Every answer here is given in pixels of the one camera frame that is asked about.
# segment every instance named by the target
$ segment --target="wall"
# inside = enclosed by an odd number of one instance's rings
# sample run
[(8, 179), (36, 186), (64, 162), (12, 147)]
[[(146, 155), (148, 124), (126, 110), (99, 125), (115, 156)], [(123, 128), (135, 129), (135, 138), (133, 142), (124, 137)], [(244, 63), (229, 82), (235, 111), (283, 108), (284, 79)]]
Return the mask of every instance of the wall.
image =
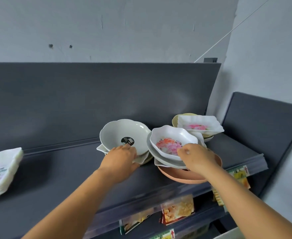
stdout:
[(237, 3), (0, 0), (0, 62), (193, 62), (231, 30)]
[[(265, 1), (239, 0), (234, 26)], [(292, 0), (269, 0), (232, 32), (214, 90), (209, 113), (220, 121), (234, 91), (292, 103)], [(264, 201), (292, 222), (292, 151)]]

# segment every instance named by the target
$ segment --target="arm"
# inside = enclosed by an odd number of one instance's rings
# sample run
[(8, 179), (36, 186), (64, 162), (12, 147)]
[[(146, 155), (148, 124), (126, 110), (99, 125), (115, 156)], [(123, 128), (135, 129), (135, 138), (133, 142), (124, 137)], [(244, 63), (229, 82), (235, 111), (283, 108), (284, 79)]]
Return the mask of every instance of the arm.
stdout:
[(113, 148), (100, 167), (23, 239), (82, 239), (106, 193), (139, 167), (132, 163), (135, 157), (130, 145)]
[(213, 152), (197, 144), (187, 144), (178, 155), (188, 169), (202, 174), (218, 191), (247, 239), (292, 238), (292, 223), (219, 167), (214, 162)]

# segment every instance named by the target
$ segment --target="forearm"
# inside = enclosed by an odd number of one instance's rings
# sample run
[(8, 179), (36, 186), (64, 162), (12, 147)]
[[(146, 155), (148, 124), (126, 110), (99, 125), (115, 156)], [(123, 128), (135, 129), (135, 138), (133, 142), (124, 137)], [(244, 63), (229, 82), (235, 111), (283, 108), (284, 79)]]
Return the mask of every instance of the forearm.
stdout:
[(96, 170), (23, 239), (82, 239), (113, 182)]
[(292, 224), (222, 168), (211, 165), (205, 175), (247, 239), (292, 238)]

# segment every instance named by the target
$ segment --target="peach-colored round bowl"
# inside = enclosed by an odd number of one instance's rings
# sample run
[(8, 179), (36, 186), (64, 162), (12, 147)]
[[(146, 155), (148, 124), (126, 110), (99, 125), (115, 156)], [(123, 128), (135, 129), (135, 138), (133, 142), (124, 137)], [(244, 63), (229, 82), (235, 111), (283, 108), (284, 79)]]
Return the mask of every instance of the peach-colored round bowl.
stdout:
[[(214, 159), (217, 164), (222, 167), (222, 160), (218, 155), (214, 155)], [(200, 174), (192, 171), (185, 171), (183, 169), (175, 169), (171, 167), (161, 167), (157, 168), (164, 174), (164, 176), (183, 184), (202, 184), (207, 182), (207, 180)]]

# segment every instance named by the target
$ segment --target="round black label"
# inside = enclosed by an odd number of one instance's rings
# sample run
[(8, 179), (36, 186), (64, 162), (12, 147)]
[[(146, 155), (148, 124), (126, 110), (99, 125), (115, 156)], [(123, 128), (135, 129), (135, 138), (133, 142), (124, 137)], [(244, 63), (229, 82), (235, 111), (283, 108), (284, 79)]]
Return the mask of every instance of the round black label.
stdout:
[(130, 138), (130, 137), (123, 137), (122, 140), (120, 141), (123, 145), (125, 144), (129, 144), (129, 145), (133, 145), (134, 144), (134, 139)]

